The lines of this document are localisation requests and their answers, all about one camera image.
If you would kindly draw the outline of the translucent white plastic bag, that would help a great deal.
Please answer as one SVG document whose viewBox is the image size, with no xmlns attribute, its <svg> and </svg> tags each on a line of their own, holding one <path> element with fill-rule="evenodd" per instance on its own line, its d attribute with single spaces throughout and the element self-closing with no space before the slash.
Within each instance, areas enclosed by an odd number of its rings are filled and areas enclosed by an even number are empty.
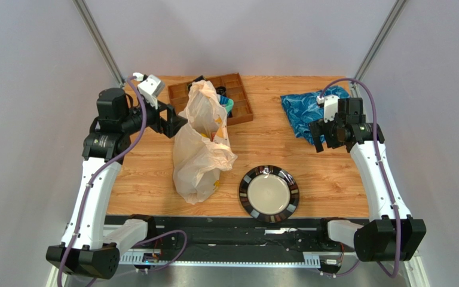
<svg viewBox="0 0 459 287">
<path fill-rule="evenodd" d="M 174 136 L 173 183 L 187 203 L 197 204 L 219 189 L 221 172 L 232 169 L 237 155 L 228 136 L 228 111 L 210 81 L 192 83 L 179 116 L 187 123 Z"/>
</svg>

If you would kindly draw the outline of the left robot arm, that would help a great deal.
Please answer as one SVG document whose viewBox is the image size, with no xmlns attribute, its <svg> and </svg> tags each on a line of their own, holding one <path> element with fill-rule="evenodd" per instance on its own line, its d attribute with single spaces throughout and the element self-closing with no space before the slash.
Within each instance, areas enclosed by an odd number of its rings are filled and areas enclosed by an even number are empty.
<svg viewBox="0 0 459 287">
<path fill-rule="evenodd" d="M 141 243 L 156 239 L 153 216 L 134 214 L 115 231 L 104 234 L 109 198 L 125 155 L 146 128 L 172 138 L 187 120 L 172 105 L 157 99 L 161 88 L 139 88 L 139 106 L 121 88 L 99 93 L 98 115 L 83 143 L 81 185 L 75 208 L 59 245 L 47 249 L 46 259 L 60 274 L 92 279 L 112 278 L 120 257 Z"/>
</svg>

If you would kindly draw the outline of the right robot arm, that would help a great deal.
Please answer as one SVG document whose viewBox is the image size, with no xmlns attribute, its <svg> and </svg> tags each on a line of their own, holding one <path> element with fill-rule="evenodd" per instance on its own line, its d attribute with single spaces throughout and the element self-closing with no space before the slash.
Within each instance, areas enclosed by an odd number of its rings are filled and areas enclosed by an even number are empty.
<svg viewBox="0 0 459 287">
<path fill-rule="evenodd" d="M 380 126 L 368 122 L 361 98 L 319 96 L 321 119 L 310 122 L 316 151 L 345 147 L 355 162 L 369 206 L 365 225 L 329 218 L 323 224 L 328 240 L 356 251 L 363 262 L 409 261 L 427 229 L 406 206 L 388 166 Z"/>
</svg>

